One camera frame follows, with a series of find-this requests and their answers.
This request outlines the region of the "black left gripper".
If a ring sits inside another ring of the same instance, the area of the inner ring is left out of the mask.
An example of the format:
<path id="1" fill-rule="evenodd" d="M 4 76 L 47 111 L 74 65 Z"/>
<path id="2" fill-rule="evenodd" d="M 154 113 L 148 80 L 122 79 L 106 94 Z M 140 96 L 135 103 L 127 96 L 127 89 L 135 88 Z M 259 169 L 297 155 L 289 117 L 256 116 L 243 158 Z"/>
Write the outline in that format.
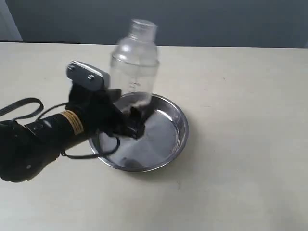
<path id="1" fill-rule="evenodd" d="M 116 106 L 122 89 L 90 91 L 73 84 L 65 106 L 64 127 L 67 139 L 88 139 L 104 132 L 110 136 L 123 135 L 134 139 L 145 133 L 145 123 L 154 113 L 149 105 L 129 106 L 121 112 Z"/>

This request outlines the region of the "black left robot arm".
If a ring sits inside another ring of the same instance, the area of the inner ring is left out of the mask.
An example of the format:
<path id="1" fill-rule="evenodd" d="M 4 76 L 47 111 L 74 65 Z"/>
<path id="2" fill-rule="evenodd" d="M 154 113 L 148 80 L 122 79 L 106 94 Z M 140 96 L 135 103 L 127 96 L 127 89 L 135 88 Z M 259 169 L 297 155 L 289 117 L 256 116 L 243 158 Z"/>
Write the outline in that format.
<path id="1" fill-rule="evenodd" d="M 0 123 L 0 177 L 14 183 L 31 180 L 65 151 L 102 132 L 111 137 L 143 136 L 140 110 L 121 112 L 114 102 L 120 89 L 91 91 L 73 84 L 65 110 L 20 125 L 16 119 Z"/>

